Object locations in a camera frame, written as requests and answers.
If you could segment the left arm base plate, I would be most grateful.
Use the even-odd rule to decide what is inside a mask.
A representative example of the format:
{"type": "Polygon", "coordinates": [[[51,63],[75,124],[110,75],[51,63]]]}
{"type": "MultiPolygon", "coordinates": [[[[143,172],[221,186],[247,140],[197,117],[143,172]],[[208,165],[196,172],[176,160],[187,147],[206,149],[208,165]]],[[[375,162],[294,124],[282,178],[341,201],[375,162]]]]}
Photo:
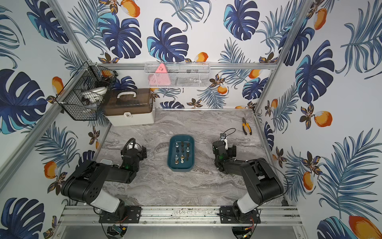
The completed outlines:
{"type": "Polygon", "coordinates": [[[138,224],[142,208],[139,206],[122,206],[114,213],[101,211],[99,223],[102,224],[138,224]]]}

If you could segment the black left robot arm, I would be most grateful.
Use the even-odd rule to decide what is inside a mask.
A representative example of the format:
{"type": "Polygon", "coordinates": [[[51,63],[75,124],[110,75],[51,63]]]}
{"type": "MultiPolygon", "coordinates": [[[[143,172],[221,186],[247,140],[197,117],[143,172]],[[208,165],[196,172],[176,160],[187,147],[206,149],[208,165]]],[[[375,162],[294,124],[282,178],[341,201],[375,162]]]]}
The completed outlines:
{"type": "Polygon", "coordinates": [[[61,194],[104,212],[122,214],[124,203],[103,190],[105,182],[130,184],[139,171],[139,164],[147,158],[147,149],[131,138],[120,151],[121,166],[83,162],[61,187],[61,194]]]}

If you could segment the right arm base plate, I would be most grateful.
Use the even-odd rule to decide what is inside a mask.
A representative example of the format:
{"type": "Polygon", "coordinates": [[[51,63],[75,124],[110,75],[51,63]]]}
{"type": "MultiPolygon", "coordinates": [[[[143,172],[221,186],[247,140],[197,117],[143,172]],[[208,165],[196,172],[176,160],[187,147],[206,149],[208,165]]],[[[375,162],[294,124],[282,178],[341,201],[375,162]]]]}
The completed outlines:
{"type": "Polygon", "coordinates": [[[242,213],[237,206],[222,206],[217,215],[222,224],[259,224],[261,223],[260,212],[254,209],[248,213],[242,213]]]}

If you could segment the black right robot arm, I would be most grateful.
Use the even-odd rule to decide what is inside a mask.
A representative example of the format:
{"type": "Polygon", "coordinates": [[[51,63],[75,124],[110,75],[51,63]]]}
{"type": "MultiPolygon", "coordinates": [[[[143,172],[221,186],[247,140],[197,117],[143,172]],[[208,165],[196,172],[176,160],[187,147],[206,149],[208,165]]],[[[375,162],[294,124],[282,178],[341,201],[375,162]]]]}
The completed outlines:
{"type": "Polygon", "coordinates": [[[284,194],[283,184],[265,159],[238,160],[236,146],[228,147],[224,141],[215,141],[212,150],[219,172],[241,176],[244,180],[247,193],[233,203],[235,216],[246,215],[284,194]]]}

